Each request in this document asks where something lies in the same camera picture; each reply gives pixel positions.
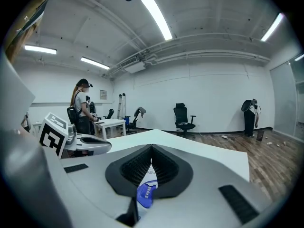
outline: black office chair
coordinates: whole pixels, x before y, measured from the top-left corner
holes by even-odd
[[[114,110],[113,110],[113,109],[110,109],[110,110],[109,110],[108,116],[103,116],[103,117],[104,117],[105,119],[111,119],[113,113],[114,113]]]
[[[186,137],[187,130],[195,128],[195,125],[193,124],[193,118],[196,117],[194,115],[191,115],[191,123],[188,122],[187,118],[187,108],[185,107],[184,103],[176,103],[176,107],[174,108],[174,113],[176,116],[176,122],[175,125],[177,128],[180,128],[183,130],[183,134],[181,134],[183,137]]]
[[[141,115],[143,117],[143,115],[146,113],[146,110],[143,109],[142,107],[138,107],[134,113],[135,118],[134,118],[133,122],[130,122],[130,116],[125,116],[125,118],[129,118],[129,123],[127,123],[128,121],[126,120],[126,129],[127,129],[126,133],[129,133],[129,134],[137,133],[137,131],[133,131],[131,129],[136,128],[137,117],[138,117],[139,113],[141,113]]]

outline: ceiling pipe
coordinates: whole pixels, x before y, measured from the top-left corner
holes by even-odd
[[[144,63],[149,63],[150,60],[155,60],[157,59],[157,55],[156,54],[150,54],[147,59],[145,61],[143,61]],[[110,75],[114,75],[115,73],[119,72],[122,69],[125,69],[127,67],[129,67],[131,65],[125,65],[125,66],[120,66],[119,68],[117,68],[114,72],[110,73]]]
[[[139,51],[139,52],[136,52],[136,53],[134,53],[134,54],[132,54],[132,55],[126,57],[125,59],[123,59],[123,60],[120,61],[119,63],[117,63],[117,64],[116,64],[114,67],[112,67],[112,68],[117,67],[117,66],[120,65],[122,62],[124,62],[124,61],[126,61],[126,60],[128,60],[128,59],[130,59],[130,58],[132,58],[132,57],[134,57],[134,56],[136,56],[136,55],[138,55],[139,53],[144,52],[144,51],[147,50],[147,49],[151,49],[151,48],[154,48],[154,47],[157,47],[157,46],[161,46],[161,45],[163,45],[163,44],[165,44],[165,43],[170,43],[170,42],[173,42],[173,41],[175,41],[175,40],[181,40],[181,39],[189,38],[189,37],[208,36],[208,35],[229,35],[229,36],[236,36],[236,37],[248,38],[248,36],[239,35],[239,34],[232,34],[232,33],[216,33],[216,32],[212,32],[212,33],[200,33],[200,34],[192,34],[192,35],[182,36],[182,37],[178,37],[178,38],[173,38],[173,39],[168,40],[168,41],[162,41],[162,42],[160,42],[160,43],[157,43],[157,44],[154,44],[154,45],[152,45],[152,46],[150,46],[150,47],[147,47],[147,48],[145,48],[145,49],[143,49],[143,50],[141,50],[141,51]],[[266,42],[262,42],[259,38],[252,38],[252,39],[255,40],[255,41],[258,42],[258,43],[268,44],[268,45],[270,45],[270,46],[272,45],[271,43],[269,43],[269,42],[267,42],[267,41],[266,41]]]
[[[167,57],[161,57],[157,59],[149,59],[147,61],[143,61],[145,64],[150,64],[152,66],[160,64],[160,63],[165,63],[165,62],[170,62],[170,61],[175,61],[175,60],[180,60],[180,59],[188,59],[188,58],[196,58],[196,57],[235,57],[235,58],[244,58],[244,59],[250,59],[250,60],[255,60],[255,61],[260,61],[260,62],[269,62],[270,59],[264,56],[256,55],[253,53],[248,53],[248,52],[242,52],[242,51],[232,51],[232,50],[196,50],[196,51],[186,51],[186,52],[181,52],[177,54],[173,54]],[[113,73],[110,75],[114,75],[124,69],[124,66],[121,68],[116,69]]]

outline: wooden floor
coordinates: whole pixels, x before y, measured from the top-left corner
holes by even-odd
[[[226,136],[229,137],[228,142],[225,142],[220,135],[196,134],[195,138],[192,136],[187,138],[220,148],[246,152],[250,182],[259,186],[272,201],[278,200],[290,190],[302,165],[303,143],[271,130],[265,130],[262,141],[256,140],[256,132],[253,138],[246,137],[242,133],[226,134]]]

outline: ceiling light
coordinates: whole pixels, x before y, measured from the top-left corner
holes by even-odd
[[[154,0],[142,0],[142,3],[146,6],[146,8],[151,13],[152,17],[154,18],[155,22],[157,23],[158,27],[160,28],[165,40],[172,39],[172,35],[170,33],[166,20],[163,17],[162,12],[160,11],[156,2]]]
[[[102,68],[104,68],[104,69],[106,69],[106,70],[108,70],[108,69],[110,68],[110,67],[108,67],[108,66],[106,66],[106,65],[103,65],[103,64],[101,64],[101,63],[97,63],[97,62],[92,61],[92,60],[90,60],[90,59],[87,59],[87,58],[85,58],[85,57],[82,57],[82,58],[80,59],[80,61],[83,61],[83,62],[86,62],[86,63],[90,63],[90,64],[93,64],[93,65],[95,65],[95,66],[102,67]]]
[[[261,41],[266,41],[271,34],[274,32],[274,30],[277,28],[277,26],[280,24],[284,17],[283,13],[279,13],[279,15],[276,17],[275,21],[272,23],[268,31],[265,33],[265,35],[262,37]]]
[[[299,61],[299,60],[302,59],[303,57],[304,57],[304,54],[301,55],[301,56],[299,56],[299,57],[297,57],[297,58],[295,59],[295,61]]]
[[[39,51],[39,52],[46,52],[46,53],[50,53],[50,54],[57,53],[57,50],[45,48],[45,47],[36,47],[36,46],[25,45],[24,48],[28,51]]]

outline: white desk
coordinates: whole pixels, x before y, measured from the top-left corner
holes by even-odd
[[[247,153],[214,147],[208,144],[188,140],[164,131],[154,129],[108,140],[112,144],[109,151],[115,152],[141,144],[155,143],[218,161],[249,182],[249,164]]]
[[[106,132],[105,129],[107,127],[115,127],[115,126],[119,126],[122,125],[123,126],[123,135],[126,136],[125,133],[125,120],[119,120],[119,119],[102,119],[99,122],[103,122],[101,124],[97,124],[98,122],[94,122],[94,129],[95,129],[95,136],[97,137],[101,137],[98,134],[98,128],[102,128],[103,131],[103,139],[106,140]]]
[[[34,135],[36,138],[38,138],[38,133],[40,131],[42,123],[33,123],[32,125],[34,126]]]

